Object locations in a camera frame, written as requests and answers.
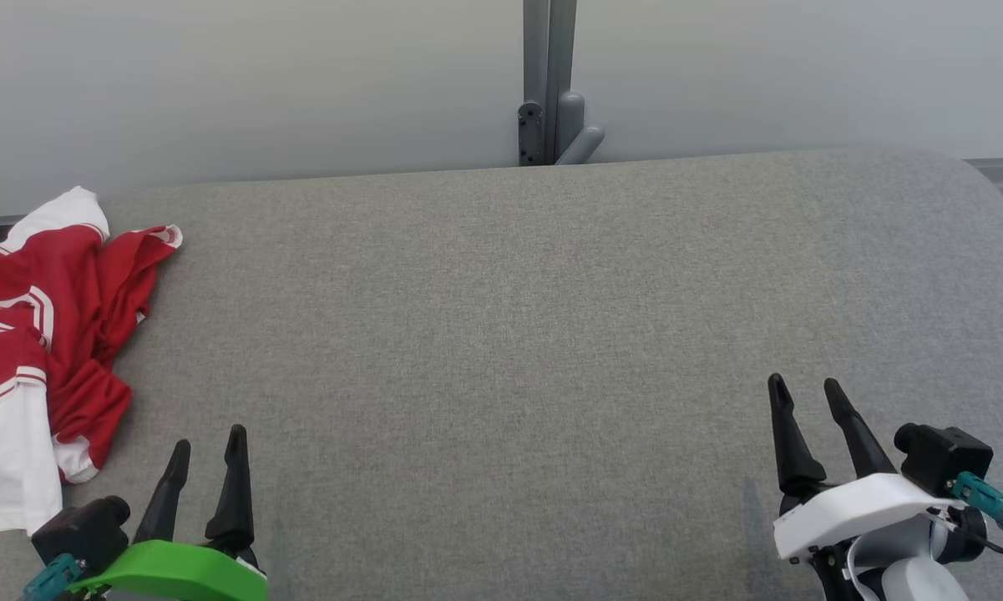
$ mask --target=gray fabric surface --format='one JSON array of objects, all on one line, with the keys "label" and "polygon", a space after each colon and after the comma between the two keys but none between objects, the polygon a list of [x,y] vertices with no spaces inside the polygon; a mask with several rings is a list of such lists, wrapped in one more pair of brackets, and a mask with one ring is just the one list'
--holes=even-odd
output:
[{"label": "gray fabric surface", "polygon": [[[104,210],[186,243],[116,365],[137,395],[111,460],[67,501],[139,516],[185,436],[178,538],[202,540],[245,423],[274,599],[818,599],[773,553],[772,371],[833,480],[826,376],[884,444],[906,421],[990,441],[1003,490],[1003,198],[944,157],[218,184]],[[0,599],[38,568],[0,535]],[[1001,557],[951,569],[1003,601]]]}]

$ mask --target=clothing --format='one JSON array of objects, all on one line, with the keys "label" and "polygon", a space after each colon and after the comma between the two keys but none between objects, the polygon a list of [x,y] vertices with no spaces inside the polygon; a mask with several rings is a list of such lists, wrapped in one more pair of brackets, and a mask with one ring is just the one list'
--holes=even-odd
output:
[{"label": "clothing", "polygon": [[107,236],[96,196],[78,187],[0,244],[0,529],[31,533],[58,513],[59,477],[96,475],[129,405],[112,361],[182,233]]}]

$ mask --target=gray fabric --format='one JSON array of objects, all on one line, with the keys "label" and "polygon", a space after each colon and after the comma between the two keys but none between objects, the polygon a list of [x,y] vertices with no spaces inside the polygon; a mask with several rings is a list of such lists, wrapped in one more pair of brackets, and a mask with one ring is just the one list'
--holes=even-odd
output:
[{"label": "gray fabric", "polygon": [[[188,437],[178,538],[200,541],[245,423],[274,599],[818,599],[773,553],[772,371],[833,480],[852,468],[826,376],[884,444],[906,421],[990,441],[1003,490],[1003,198],[944,157],[216,184],[104,209],[186,243],[118,361],[137,395],[111,460],[67,501],[141,513]],[[38,568],[0,535],[0,599]],[[1003,600],[1001,557],[951,570]]]}]

